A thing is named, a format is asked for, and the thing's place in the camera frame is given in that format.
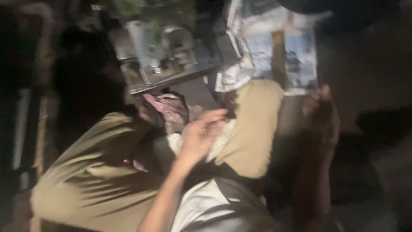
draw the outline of cloth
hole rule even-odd
[[[171,232],[281,231],[262,202],[235,181],[213,178],[182,198]]]
[[[283,92],[274,81],[253,80],[237,94],[236,124],[215,163],[259,178],[266,173]],[[149,128],[139,118],[106,115],[34,187],[34,214],[89,230],[135,232],[164,178],[123,162],[138,152]]]

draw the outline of hand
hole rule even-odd
[[[303,103],[303,114],[311,119],[324,142],[337,144],[340,120],[328,85],[312,93]]]
[[[175,164],[190,171],[201,161],[220,134],[226,113],[226,109],[208,111],[189,123],[183,131],[183,143]]]

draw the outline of person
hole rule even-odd
[[[252,80],[236,93],[236,123],[214,165],[257,180],[267,171],[283,92],[274,81]],[[293,218],[297,230],[310,231],[322,225],[330,208],[328,170],[339,119],[328,86],[313,93],[303,110],[314,132],[293,187]],[[222,130],[226,113],[208,111],[186,126],[165,178],[123,162],[139,150],[150,125],[139,117],[108,114],[40,179],[31,199],[34,214],[102,232],[283,230],[259,196],[234,179],[212,175],[185,189]]]

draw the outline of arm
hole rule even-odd
[[[298,231],[310,231],[330,211],[329,168],[339,137],[339,117],[328,86],[304,103],[304,114],[313,123],[300,172],[292,189]]]
[[[172,169],[138,227],[138,232],[170,231],[183,183],[192,168],[206,155],[223,126],[225,109],[206,112],[187,125],[183,144]]]

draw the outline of man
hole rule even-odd
[[[253,80],[236,93],[236,123],[214,164],[227,165],[239,177],[259,179],[267,170],[283,92],[276,82]],[[295,228],[300,231],[317,228],[329,211],[328,170],[339,133],[328,86],[314,93],[303,110],[315,130],[293,190]],[[103,232],[281,231],[258,196],[237,181],[209,176],[183,192],[188,175],[219,135],[226,113],[209,111],[186,126],[164,180],[123,162],[139,150],[150,125],[124,114],[107,115],[42,177],[33,191],[34,213]]]

